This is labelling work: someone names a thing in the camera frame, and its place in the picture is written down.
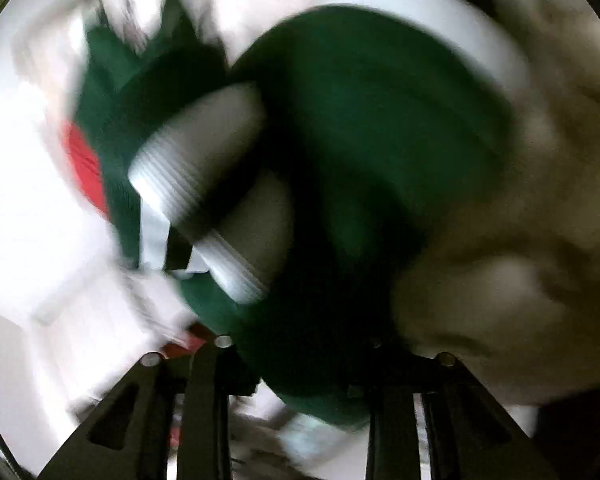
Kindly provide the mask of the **folded white garment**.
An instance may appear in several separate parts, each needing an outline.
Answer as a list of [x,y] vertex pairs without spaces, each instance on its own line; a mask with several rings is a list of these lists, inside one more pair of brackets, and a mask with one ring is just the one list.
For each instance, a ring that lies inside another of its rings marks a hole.
[[586,0],[493,0],[498,20],[444,0],[354,3],[452,44],[506,95],[501,177],[456,206],[396,291],[418,356],[449,352],[507,404],[600,387],[600,18]]

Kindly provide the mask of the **red duvet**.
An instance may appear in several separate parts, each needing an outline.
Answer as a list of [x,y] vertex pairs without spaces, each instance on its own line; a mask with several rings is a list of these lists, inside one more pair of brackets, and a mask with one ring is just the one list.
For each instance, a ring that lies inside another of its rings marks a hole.
[[97,155],[87,144],[80,128],[72,122],[68,122],[64,128],[62,143],[81,195],[104,218],[109,220],[104,182],[102,182],[102,173],[100,172]]

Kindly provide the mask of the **green white varsity jacket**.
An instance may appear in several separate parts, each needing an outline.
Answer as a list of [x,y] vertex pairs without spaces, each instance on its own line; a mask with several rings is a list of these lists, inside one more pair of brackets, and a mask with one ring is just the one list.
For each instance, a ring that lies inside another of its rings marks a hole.
[[126,261],[291,408],[365,422],[400,279],[506,162],[526,68],[495,0],[323,0],[233,65],[163,0],[143,51],[103,16],[86,50],[74,121]]

